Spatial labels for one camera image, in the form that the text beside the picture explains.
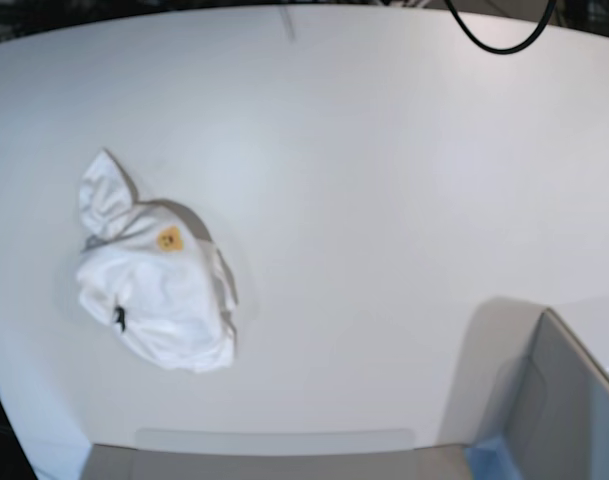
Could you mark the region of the grey tape strip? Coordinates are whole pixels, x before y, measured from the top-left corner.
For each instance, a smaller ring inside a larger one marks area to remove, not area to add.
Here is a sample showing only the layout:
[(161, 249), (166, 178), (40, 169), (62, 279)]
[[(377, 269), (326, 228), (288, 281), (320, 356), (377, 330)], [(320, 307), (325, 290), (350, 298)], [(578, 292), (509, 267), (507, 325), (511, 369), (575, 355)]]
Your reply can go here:
[(141, 450), (228, 456), (324, 456), (408, 451), (415, 448), (411, 430), (322, 433), (213, 433), (140, 429)]

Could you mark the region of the grey cardboard bin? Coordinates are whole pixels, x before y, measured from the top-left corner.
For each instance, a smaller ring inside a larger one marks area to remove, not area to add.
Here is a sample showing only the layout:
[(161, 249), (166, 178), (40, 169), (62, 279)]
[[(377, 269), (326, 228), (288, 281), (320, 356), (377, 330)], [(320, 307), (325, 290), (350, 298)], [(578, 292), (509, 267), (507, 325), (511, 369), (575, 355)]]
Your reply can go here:
[(609, 376), (553, 310), (465, 450), (475, 479), (609, 479)]

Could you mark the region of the white printed t-shirt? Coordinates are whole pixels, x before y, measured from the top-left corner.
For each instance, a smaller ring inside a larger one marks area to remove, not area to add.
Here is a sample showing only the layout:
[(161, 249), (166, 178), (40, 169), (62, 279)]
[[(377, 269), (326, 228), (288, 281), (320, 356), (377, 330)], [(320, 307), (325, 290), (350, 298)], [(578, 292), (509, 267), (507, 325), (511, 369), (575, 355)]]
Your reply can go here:
[(191, 209), (140, 199), (101, 150), (81, 179), (79, 217), (88, 234), (76, 271), (79, 302), (96, 321), (162, 369), (202, 373), (233, 364), (233, 276)]

